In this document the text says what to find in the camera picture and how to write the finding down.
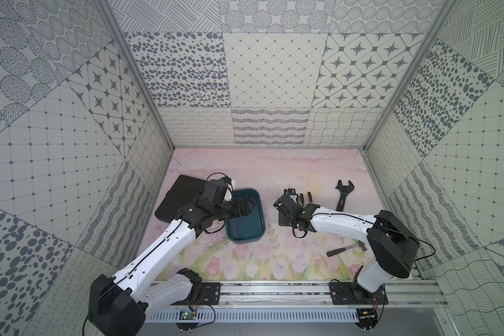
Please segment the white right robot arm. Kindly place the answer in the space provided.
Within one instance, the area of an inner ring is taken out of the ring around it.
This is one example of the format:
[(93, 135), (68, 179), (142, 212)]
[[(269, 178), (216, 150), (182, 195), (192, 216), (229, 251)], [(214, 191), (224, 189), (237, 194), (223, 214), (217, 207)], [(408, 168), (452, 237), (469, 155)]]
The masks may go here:
[(357, 271), (354, 291), (374, 293), (394, 277), (407, 279), (420, 248), (418, 239), (390, 211), (377, 215), (355, 215), (318, 204), (301, 207), (289, 195), (274, 202), (284, 219), (281, 225), (302, 232), (332, 233), (364, 243), (373, 253), (369, 263)]

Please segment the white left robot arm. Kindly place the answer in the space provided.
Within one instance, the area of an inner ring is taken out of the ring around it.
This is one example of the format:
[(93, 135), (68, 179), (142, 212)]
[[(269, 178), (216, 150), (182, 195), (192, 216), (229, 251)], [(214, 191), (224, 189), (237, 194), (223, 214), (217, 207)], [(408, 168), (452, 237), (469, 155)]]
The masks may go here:
[(161, 309), (200, 303), (202, 278), (188, 268), (158, 285), (153, 281), (213, 222), (248, 216), (255, 207), (249, 196), (234, 196), (230, 178), (206, 181), (202, 192), (177, 211), (166, 231), (143, 253), (112, 277), (101, 274), (93, 281), (85, 322), (103, 335), (136, 335)]

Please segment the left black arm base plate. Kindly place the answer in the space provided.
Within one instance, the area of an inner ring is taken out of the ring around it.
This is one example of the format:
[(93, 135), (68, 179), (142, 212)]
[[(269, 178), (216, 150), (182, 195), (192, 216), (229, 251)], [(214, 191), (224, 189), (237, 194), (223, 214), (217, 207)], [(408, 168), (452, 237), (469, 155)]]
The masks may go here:
[(220, 296), (220, 282), (201, 283), (193, 286), (191, 294), (186, 299), (175, 302), (172, 306), (218, 305)]

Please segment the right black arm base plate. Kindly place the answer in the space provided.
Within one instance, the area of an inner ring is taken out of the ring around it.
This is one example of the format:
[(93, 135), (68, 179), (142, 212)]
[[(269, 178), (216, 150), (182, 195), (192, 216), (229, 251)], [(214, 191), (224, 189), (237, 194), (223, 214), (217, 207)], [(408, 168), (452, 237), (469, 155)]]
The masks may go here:
[(333, 305), (387, 305), (389, 303), (384, 286), (373, 293), (366, 291), (358, 284), (349, 282), (331, 281), (328, 287)]

